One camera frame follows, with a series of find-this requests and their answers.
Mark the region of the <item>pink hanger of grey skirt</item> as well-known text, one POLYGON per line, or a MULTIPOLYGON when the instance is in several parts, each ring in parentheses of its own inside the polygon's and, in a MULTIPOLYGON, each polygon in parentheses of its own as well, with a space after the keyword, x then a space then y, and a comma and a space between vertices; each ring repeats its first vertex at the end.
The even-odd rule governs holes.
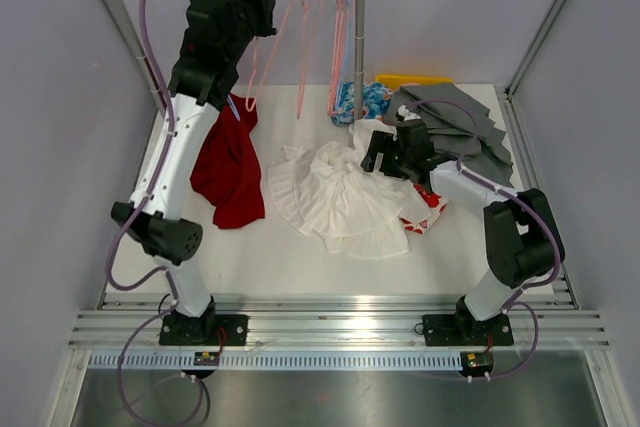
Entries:
POLYGON ((300 50, 301 58, 299 70, 299 85, 296 100, 297 120, 300 120, 302 116, 309 69, 309 56, 313 44, 313 38, 316 32, 316 17, 319 15, 323 0, 300 0, 300 4, 302 9, 300 50))

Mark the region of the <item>grey skirt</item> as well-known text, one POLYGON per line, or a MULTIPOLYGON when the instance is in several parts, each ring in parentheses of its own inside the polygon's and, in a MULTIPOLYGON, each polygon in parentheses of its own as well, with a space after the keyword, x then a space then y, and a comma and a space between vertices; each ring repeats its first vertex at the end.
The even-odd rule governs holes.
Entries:
POLYGON ((510 187, 513 161, 504 145, 506 132, 489 117, 490 110, 452 83, 413 85, 398 88, 383 117, 397 124, 395 113, 401 105, 416 112, 426 124, 438 153, 456 158, 494 182, 510 187))

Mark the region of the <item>red poppy print skirt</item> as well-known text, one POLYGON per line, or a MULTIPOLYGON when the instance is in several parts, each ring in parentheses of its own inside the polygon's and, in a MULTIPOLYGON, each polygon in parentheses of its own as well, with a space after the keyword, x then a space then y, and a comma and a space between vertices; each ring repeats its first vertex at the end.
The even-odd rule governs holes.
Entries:
POLYGON ((399 215, 404 230, 424 235, 445 211, 449 199, 414 184, 399 215))

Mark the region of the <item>blue floral skirt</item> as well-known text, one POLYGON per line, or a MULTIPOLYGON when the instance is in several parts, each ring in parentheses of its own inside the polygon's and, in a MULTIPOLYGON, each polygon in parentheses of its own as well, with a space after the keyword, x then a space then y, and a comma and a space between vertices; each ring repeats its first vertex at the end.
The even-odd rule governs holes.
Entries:
MULTIPOLYGON (((393 90, 382 83, 365 83, 363 86, 363 98, 361 118, 381 119, 389 109, 393 90)), ((329 118, 336 126, 346 126, 355 120, 355 86, 353 82, 344 82, 340 85, 333 110, 329 118)))

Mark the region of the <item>pink hanger of white skirt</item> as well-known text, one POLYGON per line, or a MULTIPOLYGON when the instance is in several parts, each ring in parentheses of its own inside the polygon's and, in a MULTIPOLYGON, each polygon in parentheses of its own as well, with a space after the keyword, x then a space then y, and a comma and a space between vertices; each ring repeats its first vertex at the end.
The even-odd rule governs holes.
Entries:
POLYGON ((260 75, 259 82, 257 83, 257 85, 254 85, 254 80, 255 80, 255 75, 257 74, 258 42, 255 42, 253 64, 252 64, 253 70, 249 79, 249 84, 247 86, 247 99, 245 101, 245 110, 248 113, 252 113, 256 109, 258 97, 262 93, 262 89, 265 85, 265 81, 267 80, 267 77, 273 65, 280 41, 283 38, 284 30, 286 29, 288 24, 288 20, 290 17, 293 4, 294 4, 294 0, 288 0, 282 19, 281 19, 281 23, 277 29, 275 40, 273 41, 273 45, 271 47, 269 56, 267 58, 266 64, 260 75))

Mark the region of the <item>pink wire hanger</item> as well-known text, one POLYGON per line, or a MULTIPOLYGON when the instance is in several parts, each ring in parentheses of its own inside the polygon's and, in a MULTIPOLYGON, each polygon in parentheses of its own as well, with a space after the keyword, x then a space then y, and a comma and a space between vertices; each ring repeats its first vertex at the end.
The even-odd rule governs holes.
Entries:
POLYGON ((347 0, 335 0, 335 25, 334 25, 334 42, 331 64, 331 78, 329 86, 329 101, 327 114, 331 116, 335 110, 337 96, 339 93, 339 84, 342 75, 343 62, 343 44, 344 44, 344 28, 345 16, 347 14, 347 0))

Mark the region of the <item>white pleated skirt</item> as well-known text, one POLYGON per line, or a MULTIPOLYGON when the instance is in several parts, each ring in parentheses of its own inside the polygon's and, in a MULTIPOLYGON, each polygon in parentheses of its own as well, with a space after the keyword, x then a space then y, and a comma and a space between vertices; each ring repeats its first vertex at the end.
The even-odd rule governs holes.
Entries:
POLYGON ((396 133, 379 119, 358 120, 349 127, 350 145, 284 146, 268 169, 278 212, 299 233, 321 237, 331 254, 380 260, 410 250, 413 232, 399 215, 414 184, 360 166, 375 130, 396 133))

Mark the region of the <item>blue wire hanger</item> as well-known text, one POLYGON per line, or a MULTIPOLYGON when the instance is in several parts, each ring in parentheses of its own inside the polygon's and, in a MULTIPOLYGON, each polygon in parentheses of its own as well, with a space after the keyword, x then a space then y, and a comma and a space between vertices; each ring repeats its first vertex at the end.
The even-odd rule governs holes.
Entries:
POLYGON ((344 44, 343 44, 343 62, 342 62, 342 75, 339 87, 342 83, 346 82, 346 67, 348 60, 348 48, 350 43, 350 32, 351 32, 351 17, 352 17, 352 7, 354 0, 347 0, 347 14, 345 16, 345 28, 344 28, 344 44))

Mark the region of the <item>dark red skirt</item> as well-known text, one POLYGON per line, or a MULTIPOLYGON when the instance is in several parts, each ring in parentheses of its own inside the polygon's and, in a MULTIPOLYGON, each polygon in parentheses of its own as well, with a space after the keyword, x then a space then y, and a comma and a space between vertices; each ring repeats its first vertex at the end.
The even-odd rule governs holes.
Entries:
POLYGON ((232 94, 207 134, 191 173, 193 191, 214 208, 212 223, 239 229, 265 217, 262 169, 250 133, 258 124, 248 100, 232 94))

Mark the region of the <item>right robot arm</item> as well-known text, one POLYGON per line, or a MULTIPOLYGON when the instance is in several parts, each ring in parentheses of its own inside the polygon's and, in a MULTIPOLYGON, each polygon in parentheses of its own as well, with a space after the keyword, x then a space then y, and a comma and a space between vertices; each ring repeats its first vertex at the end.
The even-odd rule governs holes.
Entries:
POLYGON ((454 313, 423 316, 426 344, 513 345, 508 311, 525 291, 553 282, 565 259, 545 194, 517 192, 436 153, 421 119, 400 122, 394 132, 374 130, 361 166, 447 197, 483 223, 488 269, 454 313))

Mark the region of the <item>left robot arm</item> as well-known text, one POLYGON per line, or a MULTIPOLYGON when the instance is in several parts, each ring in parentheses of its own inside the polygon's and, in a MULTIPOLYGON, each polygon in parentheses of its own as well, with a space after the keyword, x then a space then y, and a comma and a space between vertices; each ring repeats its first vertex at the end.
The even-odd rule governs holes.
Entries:
POLYGON ((151 257, 168 281, 172 304, 162 316, 163 346, 242 346, 248 319, 217 315, 197 262, 200 224, 183 218, 191 173, 207 134, 238 80, 237 64, 257 37, 275 34, 276 0, 190 0, 187 28, 168 91, 171 106, 141 185, 116 202, 112 219, 151 257))

